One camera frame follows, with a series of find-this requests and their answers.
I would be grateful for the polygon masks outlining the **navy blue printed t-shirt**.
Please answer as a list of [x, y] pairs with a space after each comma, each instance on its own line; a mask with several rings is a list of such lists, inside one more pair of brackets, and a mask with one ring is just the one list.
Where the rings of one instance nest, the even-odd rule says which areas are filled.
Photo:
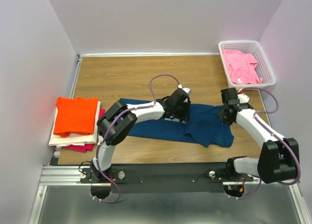
[[174, 122], [168, 119], [144, 121], [136, 123], [128, 135], [197, 143], [204, 147], [211, 144], [231, 147], [234, 136], [230, 126], [217, 116], [220, 109], [221, 106], [192, 103], [190, 118], [186, 122]]

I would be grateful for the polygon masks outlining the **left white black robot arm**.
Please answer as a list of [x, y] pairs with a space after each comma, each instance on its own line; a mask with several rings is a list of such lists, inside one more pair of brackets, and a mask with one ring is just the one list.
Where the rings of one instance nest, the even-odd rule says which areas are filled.
[[96, 155], [91, 162], [92, 178], [98, 183], [107, 180], [116, 145], [128, 136], [136, 123], [162, 119], [187, 121], [190, 116], [191, 92], [190, 88], [179, 85], [172, 95], [152, 102], [115, 102], [97, 122], [98, 135], [102, 139], [98, 141]]

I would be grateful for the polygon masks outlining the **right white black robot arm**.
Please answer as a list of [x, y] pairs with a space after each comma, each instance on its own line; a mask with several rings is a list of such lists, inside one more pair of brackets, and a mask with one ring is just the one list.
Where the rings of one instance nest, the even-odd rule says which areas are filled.
[[235, 181], [242, 174], [258, 177], [264, 183], [293, 185], [300, 181], [299, 146], [294, 138], [286, 138], [272, 129], [249, 104], [243, 90], [221, 90], [223, 106], [218, 117], [226, 124], [242, 126], [261, 148], [258, 159], [246, 156], [230, 158], [224, 169], [225, 177]]

